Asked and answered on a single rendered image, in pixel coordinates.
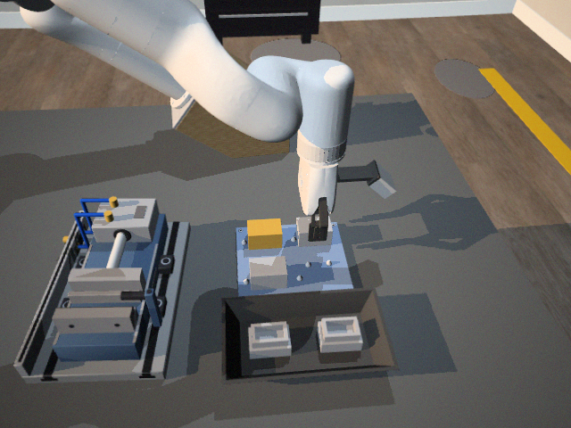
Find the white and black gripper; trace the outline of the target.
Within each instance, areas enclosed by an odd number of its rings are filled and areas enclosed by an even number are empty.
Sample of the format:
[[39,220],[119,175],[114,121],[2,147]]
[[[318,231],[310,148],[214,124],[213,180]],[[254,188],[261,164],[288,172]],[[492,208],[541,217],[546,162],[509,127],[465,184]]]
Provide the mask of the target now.
[[[344,155],[330,162],[316,162],[300,156],[298,186],[303,214],[311,215],[309,242],[325,241],[328,230],[328,213],[335,208],[338,162]],[[329,210],[331,210],[329,212]],[[319,214],[319,220],[315,220]]]

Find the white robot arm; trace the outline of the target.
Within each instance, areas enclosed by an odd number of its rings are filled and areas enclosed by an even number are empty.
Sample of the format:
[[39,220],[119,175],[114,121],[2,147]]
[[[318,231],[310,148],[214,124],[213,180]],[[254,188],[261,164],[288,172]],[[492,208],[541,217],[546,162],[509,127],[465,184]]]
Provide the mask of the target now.
[[175,109],[193,97],[217,119],[263,142],[284,142],[298,131],[297,150],[310,161],[345,154],[355,77],[343,62],[272,55],[254,60],[247,71],[189,0],[0,2],[17,4],[38,32],[169,96]]

